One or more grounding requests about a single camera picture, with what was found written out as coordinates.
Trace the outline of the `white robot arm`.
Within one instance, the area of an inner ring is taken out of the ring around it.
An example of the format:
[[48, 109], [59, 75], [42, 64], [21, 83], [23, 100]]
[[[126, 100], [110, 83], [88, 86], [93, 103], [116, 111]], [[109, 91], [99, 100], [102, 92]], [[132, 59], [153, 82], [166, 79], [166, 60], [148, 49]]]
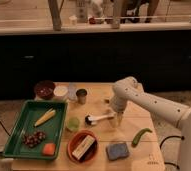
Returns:
[[181, 131], [178, 166], [180, 171], [191, 171], [191, 107], [138, 90], [138, 81], [126, 77], [112, 85], [110, 106], [116, 113], [123, 113], [127, 102], [132, 101], [145, 110], [158, 115]]

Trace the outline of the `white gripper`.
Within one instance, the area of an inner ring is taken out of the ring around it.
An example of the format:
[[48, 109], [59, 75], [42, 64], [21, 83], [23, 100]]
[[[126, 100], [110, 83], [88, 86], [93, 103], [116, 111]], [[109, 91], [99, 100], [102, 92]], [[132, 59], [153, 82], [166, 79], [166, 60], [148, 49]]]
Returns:
[[119, 127], [121, 125], [123, 113], [126, 109], [126, 106], [126, 101], [112, 100], [110, 102], [110, 107], [112, 108], [114, 114], [114, 118], [111, 121], [113, 127]]

